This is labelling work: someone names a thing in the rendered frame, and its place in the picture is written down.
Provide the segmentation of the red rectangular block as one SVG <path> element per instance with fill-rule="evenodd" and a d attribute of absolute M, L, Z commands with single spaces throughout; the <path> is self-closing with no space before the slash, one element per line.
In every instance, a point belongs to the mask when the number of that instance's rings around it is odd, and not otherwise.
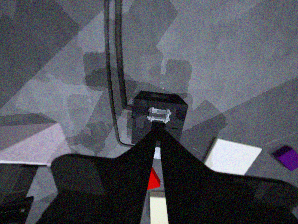
<path fill-rule="evenodd" d="M 158 187 L 160 187 L 160 179 L 158 178 L 156 172 L 152 167 L 147 190 L 158 188 Z"/>

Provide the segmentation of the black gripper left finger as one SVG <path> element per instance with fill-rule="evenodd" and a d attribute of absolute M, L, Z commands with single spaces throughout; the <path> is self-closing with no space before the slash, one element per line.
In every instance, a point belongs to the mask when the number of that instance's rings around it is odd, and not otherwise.
<path fill-rule="evenodd" d="M 157 129 L 116 158 L 64 154 L 51 163 L 58 194 L 62 189 L 123 198 L 126 224 L 140 224 L 149 184 Z"/>

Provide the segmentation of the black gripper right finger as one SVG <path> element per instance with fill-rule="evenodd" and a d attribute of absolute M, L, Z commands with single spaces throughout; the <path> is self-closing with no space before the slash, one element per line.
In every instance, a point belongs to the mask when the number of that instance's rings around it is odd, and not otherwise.
<path fill-rule="evenodd" d="M 220 198 L 292 212 L 298 188 L 272 178 L 236 175 L 210 169 L 166 130 L 161 131 L 160 155 L 168 224 L 201 224 L 212 199 Z"/>

